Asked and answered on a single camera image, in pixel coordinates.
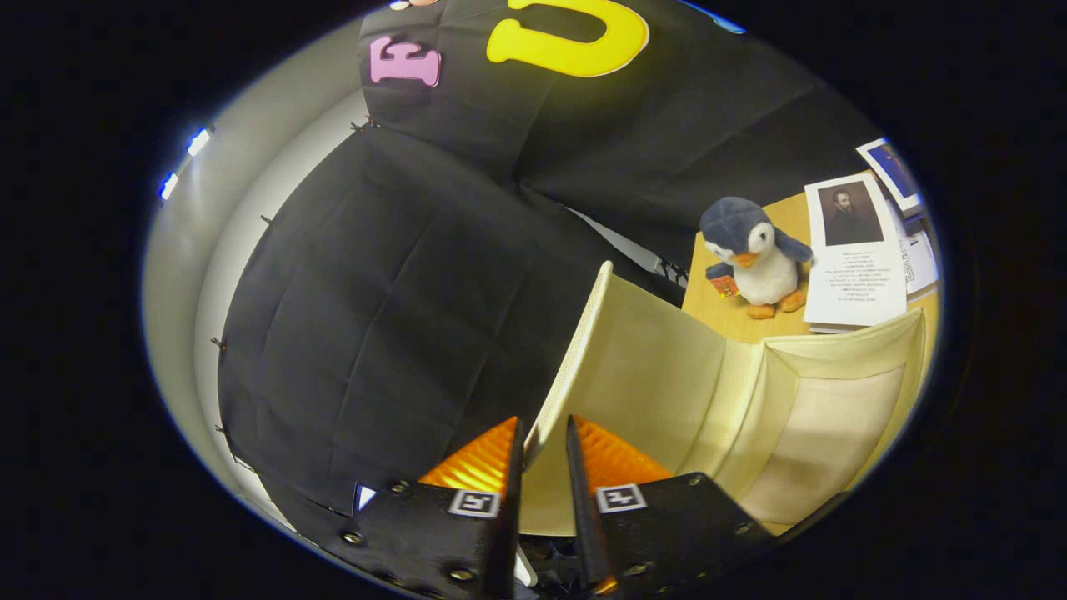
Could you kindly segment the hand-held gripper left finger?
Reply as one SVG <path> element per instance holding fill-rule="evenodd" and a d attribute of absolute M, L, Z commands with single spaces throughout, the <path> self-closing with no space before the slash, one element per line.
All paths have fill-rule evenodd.
<path fill-rule="evenodd" d="M 506 419 L 416 481 L 393 481 L 331 528 L 323 550 L 415 599 L 511 599 L 522 419 Z"/>

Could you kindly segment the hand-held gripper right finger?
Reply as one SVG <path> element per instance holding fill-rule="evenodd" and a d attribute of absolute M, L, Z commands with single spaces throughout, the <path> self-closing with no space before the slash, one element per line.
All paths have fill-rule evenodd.
<path fill-rule="evenodd" d="M 692 599 L 777 536 L 701 472 L 674 474 L 591 419 L 568 419 L 575 546 L 588 599 Z"/>

